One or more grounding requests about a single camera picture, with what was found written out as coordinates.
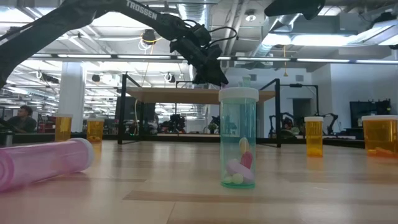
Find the ceiling light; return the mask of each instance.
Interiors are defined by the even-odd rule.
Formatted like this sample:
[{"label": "ceiling light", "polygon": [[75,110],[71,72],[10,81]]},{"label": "ceiling light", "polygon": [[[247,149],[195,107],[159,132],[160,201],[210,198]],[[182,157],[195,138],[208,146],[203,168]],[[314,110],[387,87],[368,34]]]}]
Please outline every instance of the ceiling light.
[{"label": "ceiling light", "polygon": [[248,22],[252,22],[252,21],[255,21],[255,20],[256,20],[256,16],[255,15],[246,16],[246,21],[248,21]]},{"label": "ceiling light", "polygon": [[56,103],[50,103],[50,102],[45,102],[45,104],[51,105],[51,106],[56,106]]},{"label": "ceiling light", "polygon": [[218,57],[218,60],[231,60],[231,57]]},{"label": "ceiling light", "polygon": [[292,40],[288,35],[282,34],[268,34],[264,40],[262,40],[262,44],[264,45],[290,45]]},{"label": "ceiling light", "polygon": [[8,89],[10,89],[10,91],[13,92],[13,93],[24,94],[24,95],[28,94],[28,92],[26,90],[23,90],[23,89],[20,89],[20,88],[8,87]]},{"label": "ceiling light", "polygon": [[110,55],[89,55],[89,54],[58,54],[62,58],[111,58]]},{"label": "ceiling light", "polygon": [[258,62],[289,62],[290,58],[272,58],[272,57],[238,57],[238,61],[258,61]]},{"label": "ceiling light", "polygon": [[33,54],[32,57],[51,57],[50,54]]},{"label": "ceiling light", "polygon": [[348,59],[298,58],[298,62],[349,63]]},{"label": "ceiling light", "polygon": [[346,45],[351,37],[343,35],[297,35],[293,38],[293,45],[340,47]]},{"label": "ceiling light", "polygon": [[398,65],[398,60],[357,60],[356,63],[370,63],[377,65]]},{"label": "ceiling light", "polygon": [[164,56],[164,55],[118,55],[118,58],[129,58],[129,59],[171,59],[170,56]]},{"label": "ceiling light", "polygon": [[252,22],[252,21],[256,20],[256,16],[254,15],[255,12],[256,12],[256,11],[255,11],[254,9],[249,9],[249,10],[247,10],[247,11],[245,12],[245,15],[247,15],[247,16],[246,16],[246,21]]},{"label": "ceiling light", "polygon": [[[165,7],[165,5],[161,5],[161,4],[151,4],[151,5],[148,5],[149,7]],[[176,9],[177,7],[176,6],[167,6],[167,7],[169,7],[169,8],[171,8],[171,9]]]}]

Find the pink plastic tube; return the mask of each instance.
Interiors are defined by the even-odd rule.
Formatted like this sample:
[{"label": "pink plastic tube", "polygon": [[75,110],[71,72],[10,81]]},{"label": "pink plastic tube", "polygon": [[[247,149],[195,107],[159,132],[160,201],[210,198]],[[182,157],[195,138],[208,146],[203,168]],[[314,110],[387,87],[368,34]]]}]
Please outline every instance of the pink plastic tube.
[{"label": "pink plastic tube", "polygon": [[63,174],[83,171],[94,158],[86,139],[0,149],[0,192]]}]

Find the lamp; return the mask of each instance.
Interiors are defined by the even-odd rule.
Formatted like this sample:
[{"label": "lamp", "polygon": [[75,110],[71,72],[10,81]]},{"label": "lamp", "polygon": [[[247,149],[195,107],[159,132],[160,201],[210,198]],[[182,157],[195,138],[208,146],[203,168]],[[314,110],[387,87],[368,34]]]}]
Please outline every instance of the lamp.
[{"label": "lamp", "polygon": [[246,15],[246,21],[252,22],[256,20],[256,16],[254,15],[255,10],[254,9],[249,9],[245,12]]}]

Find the white column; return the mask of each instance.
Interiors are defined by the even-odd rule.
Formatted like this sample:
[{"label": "white column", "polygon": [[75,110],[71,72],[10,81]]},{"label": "white column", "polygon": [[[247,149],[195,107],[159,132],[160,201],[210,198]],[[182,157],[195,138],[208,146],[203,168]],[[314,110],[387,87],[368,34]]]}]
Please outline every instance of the white column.
[{"label": "white column", "polygon": [[72,114],[71,132],[83,129],[86,71],[80,62],[63,62],[60,85],[60,114]]}]

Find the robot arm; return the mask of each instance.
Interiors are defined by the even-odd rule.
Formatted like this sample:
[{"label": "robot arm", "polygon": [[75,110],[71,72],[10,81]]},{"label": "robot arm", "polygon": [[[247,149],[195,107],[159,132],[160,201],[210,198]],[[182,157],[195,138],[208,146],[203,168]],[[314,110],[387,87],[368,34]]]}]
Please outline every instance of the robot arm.
[{"label": "robot arm", "polygon": [[169,40],[170,51],[176,50],[196,68],[194,83],[228,84],[217,61],[222,51],[210,43],[210,34],[204,26],[189,26],[179,17],[159,14],[133,0],[65,0],[40,19],[0,37],[0,41],[8,39],[0,45],[0,88],[20,63],[67,31],[87,26],[109,11],[142,22]]}]

